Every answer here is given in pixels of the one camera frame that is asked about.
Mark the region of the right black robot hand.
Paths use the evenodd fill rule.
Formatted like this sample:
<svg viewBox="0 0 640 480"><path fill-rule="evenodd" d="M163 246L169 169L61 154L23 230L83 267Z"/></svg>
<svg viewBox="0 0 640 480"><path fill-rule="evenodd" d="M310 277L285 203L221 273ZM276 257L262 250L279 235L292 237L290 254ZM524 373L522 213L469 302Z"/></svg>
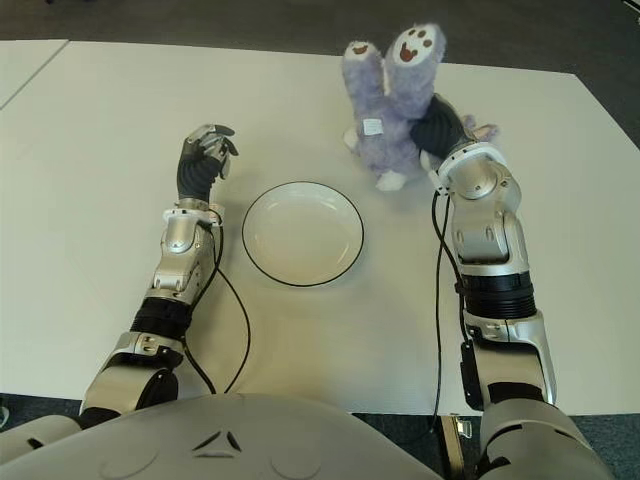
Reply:
<svg viewBox="0 0 640 480"><path fill-rule="evenodd" d="M440 159L475 142L454 107L438 94L432 97L424 116L411 127L410 138L419 150Z"/></svg>

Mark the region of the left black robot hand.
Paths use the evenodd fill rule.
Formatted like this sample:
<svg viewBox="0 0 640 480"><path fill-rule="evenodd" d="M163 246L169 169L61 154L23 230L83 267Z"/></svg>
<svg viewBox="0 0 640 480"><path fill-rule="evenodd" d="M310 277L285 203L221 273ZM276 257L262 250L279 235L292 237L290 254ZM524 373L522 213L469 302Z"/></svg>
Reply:
<svg viewBox="0 0 640 480"><path fill-rule="evenodd" d="M239 155L231 141L234 134L230 127L204 124L185 138L176 174L180 200L209 202L212 185L227 178L231 157Z"/></svg>

